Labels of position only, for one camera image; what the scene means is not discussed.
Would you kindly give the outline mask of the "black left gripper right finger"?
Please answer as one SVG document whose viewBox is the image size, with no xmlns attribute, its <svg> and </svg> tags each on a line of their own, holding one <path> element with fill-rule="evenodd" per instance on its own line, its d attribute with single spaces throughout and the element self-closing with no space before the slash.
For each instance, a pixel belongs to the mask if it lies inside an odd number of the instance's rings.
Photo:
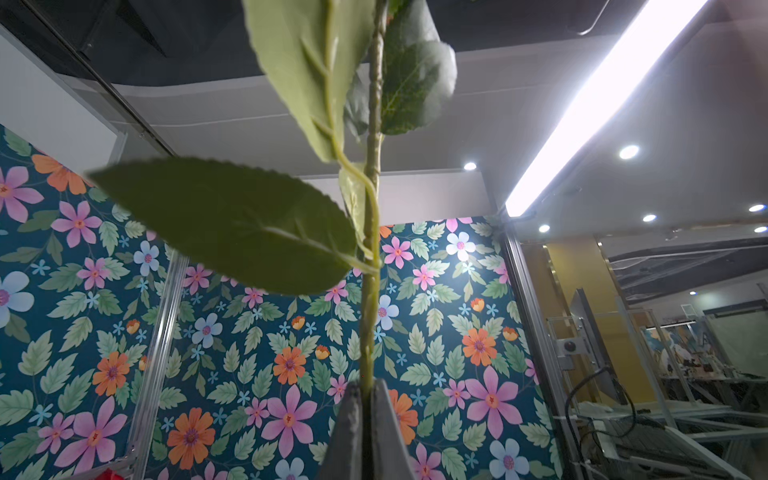
<svg viewBox="0 0 768 480">
<path fill-rule="evenodd" d="M 414 471 L 387 384 L 376 379 L 371 399 L 373 479 L 411 480 Z"/>
</svg>

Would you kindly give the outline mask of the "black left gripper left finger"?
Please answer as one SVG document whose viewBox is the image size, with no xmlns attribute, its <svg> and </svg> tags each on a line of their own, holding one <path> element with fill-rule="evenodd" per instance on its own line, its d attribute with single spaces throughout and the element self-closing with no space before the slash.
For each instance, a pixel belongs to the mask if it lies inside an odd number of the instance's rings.
<svg viewBox="0 0 768 480">
<path fill-rule="evenodd" d="M 362 478 L 363 407 L 360 395 L 346 395 L 317 473 L 318 480 Z"/>
</svg>

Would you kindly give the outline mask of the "grey monitor on stand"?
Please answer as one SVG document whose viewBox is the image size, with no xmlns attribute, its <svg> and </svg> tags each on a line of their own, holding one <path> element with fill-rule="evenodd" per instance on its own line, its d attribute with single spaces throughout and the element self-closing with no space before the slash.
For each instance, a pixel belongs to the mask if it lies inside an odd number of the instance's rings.
<svg viewBox="0 0 768 480">
<path fill-rule="evenodd" d="M 605 368 L 594 382 L 598 391 L 606 398 L 610 398 L 619 405 L 627 405 L 626 395 L 617 387 L 614 381 L 615 371 L 600 334 L 597 321 L 588 302 L 585 291 L 577 288 L 569 305 L 572 318 L 576 323 L 579 335 L 584 339 L 586 355 L 589 358 L 593 370 Z"/>
</svg>

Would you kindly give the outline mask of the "ceiling strip light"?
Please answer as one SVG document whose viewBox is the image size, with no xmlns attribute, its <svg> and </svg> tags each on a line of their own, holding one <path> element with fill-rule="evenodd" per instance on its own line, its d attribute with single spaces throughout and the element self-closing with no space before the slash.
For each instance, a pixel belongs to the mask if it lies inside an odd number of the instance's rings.
<svg viewBox="0 0 768 480">
<path fill-rule="evenodd" d="M 624 106 L 653 67 L 708 5 L 647 1 L 568 105 L 560 121 L 505 201 L 523 216 Z"/>
</svg>

